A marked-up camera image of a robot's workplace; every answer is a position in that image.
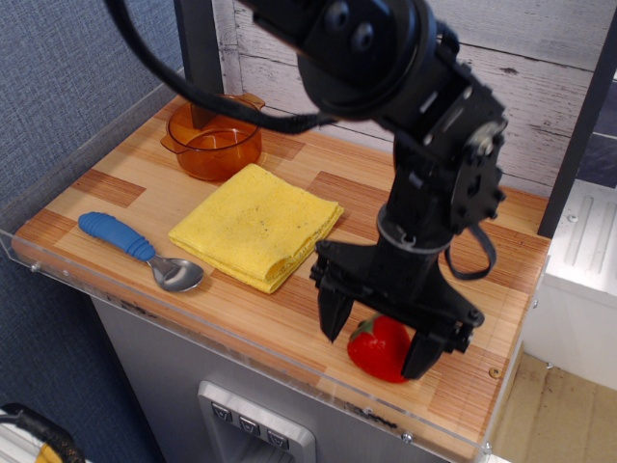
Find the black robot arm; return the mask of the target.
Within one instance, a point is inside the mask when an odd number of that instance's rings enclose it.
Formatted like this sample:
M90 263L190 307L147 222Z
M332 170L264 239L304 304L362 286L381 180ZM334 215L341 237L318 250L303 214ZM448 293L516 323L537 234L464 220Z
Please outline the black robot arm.
M358 302L412 327L401 373L418 379L443 353L465 351L484 320L439 263L462 232L496 262L480 225L505 198L496 163L503 106L459 62L457 36L424 1L253 1L250 9L257 25L294 48L325 120L371 120L394 137L378 241L318 242L311 276L328 338Z

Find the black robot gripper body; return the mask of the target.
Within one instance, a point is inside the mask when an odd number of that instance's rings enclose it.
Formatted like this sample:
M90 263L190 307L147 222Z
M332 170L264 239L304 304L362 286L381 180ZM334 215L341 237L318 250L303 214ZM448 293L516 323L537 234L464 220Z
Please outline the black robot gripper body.
M332 286L354 303L385 314L420 333L434 333L448 353L464 352L484 315L443 277L440 255L451 232L420 239L415 245L394 243L381 234L373 245L332 240L316 244L317 261L310 277L319 288Z

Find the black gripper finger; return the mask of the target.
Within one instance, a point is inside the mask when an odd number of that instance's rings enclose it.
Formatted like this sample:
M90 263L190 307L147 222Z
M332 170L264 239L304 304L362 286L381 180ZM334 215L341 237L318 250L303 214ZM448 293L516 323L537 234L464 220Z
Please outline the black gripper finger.
M354 299L332 286L322 284L317 300L321 331L330 342L334 342L350 316Z
M401 374L406 379L421 378L441 357L444 340L434 333L417 331L405 357Z

